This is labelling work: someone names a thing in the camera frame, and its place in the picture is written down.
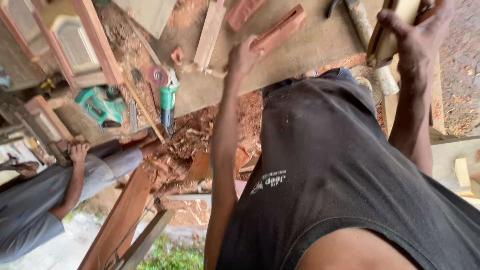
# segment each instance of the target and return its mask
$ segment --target gray shirt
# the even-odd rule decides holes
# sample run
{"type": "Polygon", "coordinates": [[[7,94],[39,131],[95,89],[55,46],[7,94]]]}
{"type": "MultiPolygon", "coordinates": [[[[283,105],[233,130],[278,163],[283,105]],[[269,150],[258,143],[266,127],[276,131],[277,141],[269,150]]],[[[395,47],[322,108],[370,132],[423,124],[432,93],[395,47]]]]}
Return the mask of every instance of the gray shirt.
{"type": "MultiPolygon", "coordinates": [[[[0,194],[0,264],[16,260],[64,232],[48,210],[62,202],[73,167],[52,165],[0,194]]],[[[85,183],[79,202],[115,182],[110,167],[93,154],[85,157],[85,183]]]]}

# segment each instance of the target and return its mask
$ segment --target man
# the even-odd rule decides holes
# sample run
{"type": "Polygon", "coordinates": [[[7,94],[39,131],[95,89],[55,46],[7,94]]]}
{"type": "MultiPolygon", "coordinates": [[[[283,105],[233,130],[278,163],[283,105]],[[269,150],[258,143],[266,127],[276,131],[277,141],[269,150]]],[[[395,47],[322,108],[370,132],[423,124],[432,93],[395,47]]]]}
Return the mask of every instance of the man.
{"type": "Polygon", "coordinates": [[[153,134],[123,146],[114,140],[91,151],[87,143],[71,143],[73,166],[54,164],[1,192],[0,264],[63,233],[61,220],[75,206],[133,171],[160,145],[153,134]]]}
{"type": "Polygon", "coordinates": [[[212,142],[210,269],[476,269],[480,212],[431,178],[433,68],[453,16],[437,0],[410,26],[378,14],[398,40],[401,89],[387,141],[370,91],[344,68],[263,89],[262,156],[240,199],[233,168],[236,96],[261,52],[230,54],[212,142]]]}

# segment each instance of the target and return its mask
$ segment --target green power tool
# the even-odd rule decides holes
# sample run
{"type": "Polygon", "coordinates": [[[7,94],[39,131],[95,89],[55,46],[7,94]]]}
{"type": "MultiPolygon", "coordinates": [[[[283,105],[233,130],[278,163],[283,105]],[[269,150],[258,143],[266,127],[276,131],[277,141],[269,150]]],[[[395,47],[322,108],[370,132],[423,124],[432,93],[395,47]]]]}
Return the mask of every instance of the green power tool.
{"type": "Polygon", "coordinates": [[[109,86],[94,86],[85,88],[75,97],[75,103],[80,105],[86,115],[103,127],[121,126],[122,114],[125,112],[125,101],[119,95],[119,90],[109,86]]]}
{"type": "Polygon", "coordinates": [[[170,134],[168,128],[173,124],[175,116],[175,94],[180,83],[175,76],[175,71],[170,67],[153,66],[150,69],[150,79],[160,90],[160,123],[170,134]]]}

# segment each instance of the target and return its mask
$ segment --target black sleeveless shirt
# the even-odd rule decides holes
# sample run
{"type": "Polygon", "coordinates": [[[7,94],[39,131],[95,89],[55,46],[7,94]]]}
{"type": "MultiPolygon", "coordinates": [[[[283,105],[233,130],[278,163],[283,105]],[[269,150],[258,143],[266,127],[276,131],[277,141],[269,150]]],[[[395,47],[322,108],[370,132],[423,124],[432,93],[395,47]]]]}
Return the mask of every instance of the black sleeveless shirt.
{"type": "Polygon", "coordinates": [[[334,75],[264,98],[262,156],[218,269],[294,269],[316,240],[367,228],[426,270],[480,268],[480,211],[386,140],[370,90],[334,75]]]}

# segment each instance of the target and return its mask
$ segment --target angle grinder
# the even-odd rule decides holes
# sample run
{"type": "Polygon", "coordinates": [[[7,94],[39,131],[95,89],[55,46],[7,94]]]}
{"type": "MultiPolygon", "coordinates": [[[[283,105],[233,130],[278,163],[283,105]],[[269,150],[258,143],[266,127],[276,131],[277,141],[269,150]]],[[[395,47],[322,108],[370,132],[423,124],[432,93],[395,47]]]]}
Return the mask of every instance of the angle grinder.
{"type": "Polygon", "coordinates": [[[180,87],[175,71],[171,67],[153,66],[150,79],[160,90],[160,123],[170,134],[168,128],[173,124],[175,115],[175,94],[180,87]]]}

